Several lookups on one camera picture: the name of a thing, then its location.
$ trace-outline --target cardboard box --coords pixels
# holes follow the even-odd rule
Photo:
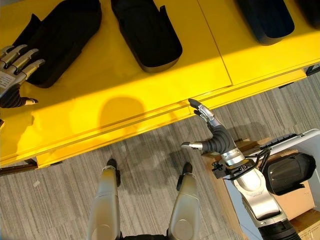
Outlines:
[[[292,219],[291,224],[301,240],[320,240],[320,212],[309,210]]]
[[[308,181],[304,181],[302,184],[305,188],[300,188],[281,196],[273,195],[289,220],[315,207]]]

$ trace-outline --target metal bracket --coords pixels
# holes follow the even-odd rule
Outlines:
[[[320,72],[320,66],[318,66],[316,68],[314,68],[314,67],[315,67],[315,65],[308,67],[307,70],[305,71],[305,75],[311,76],[312,74]]]
[[[23,173],[31,170],[35,170],[38,168],[38,164],[33,159],[27,159],[25,160],[27,164],[25,165],[19,165],[19,166],[8,166],[0,168],[0,177],[11,175],[11,174],[17,174],[17,173]]]

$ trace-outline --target robotic finger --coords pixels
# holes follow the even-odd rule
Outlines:
[[[7,46],[1,50],[0,58],[0,107],[17,108],[38,103],[34,98],[21,97],[20,86],[42,65],[45,60],[39,59],[31,64],[29,61],[38,53],[27,45]]]
[[[11,49],[13,49],[14,47],[15,47],[15,46],[10,45],[10,46],[6,46],[6,47],[2,48],[2,49],[0,50],[0,59],[2,59],[5,55],[7,55],[8,52],[9,52]]]
[[[201,141],[185,141],[181,144],[181,147],[183,149],[202,150],[204,148],[204,145]]]
[[[217,119],[217,117],[210,111],[209,108],[207,108],[205,105],[203,105],[201,102],[194,100],[192,98],[188,99],[190,106],[193,107],[194,113],[198,116],[200,116],[207,124],[208,127],[217,127],[219,125],[222,125],[222,123]]]
[[[13,48],[9,52],[7,52],[7,51],[8,51],[8,49],[11,49],[11,48],[7,47],[7,51],[5,51],[5,56],[1,57],[1,59],[0,59],[1,68],[8,68],[9,65],[20,56],[21,50],[26,47],[27,47],[27,45],[25,45],[25,44],[19,45],[19,46]]]
[[[22,68],[31,60],[31,58],[39,52],[38,49],[34,48],[29,50],[27,53],[19,57],[12,65],[8,68],[12,73],[19,73]]]

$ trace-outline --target black robotic finger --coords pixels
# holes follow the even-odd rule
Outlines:
[[[198,109],[198,107],[202,105],[201,102],[194,100],[192,98],[189,98],[188,101],[190,103],[190,106],[193,107],[194,109]]]
[[[215,126],[212,126],[211,124],[207,124],[208,129],[212,133],[212,135],[215,135]]]
[[[194,114],[198,115],[201,117],[201,112],[199,110],[193,110]]]
[[[202,141],[202,154],[214,152],[213,142],[212,141]]]

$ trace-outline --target gray carpet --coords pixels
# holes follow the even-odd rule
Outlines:
[[[320,74],[214,112],[235,139],[259,140],[320,128]],[[199,239],[240,239],[224,220],[200,153],[180,149],[184,141],[208,137],[204,122],[191,117],[60,165],[1,177],[3,240],[84,240],[101,169],[110,157],[117,159],[121,170],[119,201],[125,236],[166,232],[179,173],[191,161],[201,201]]]

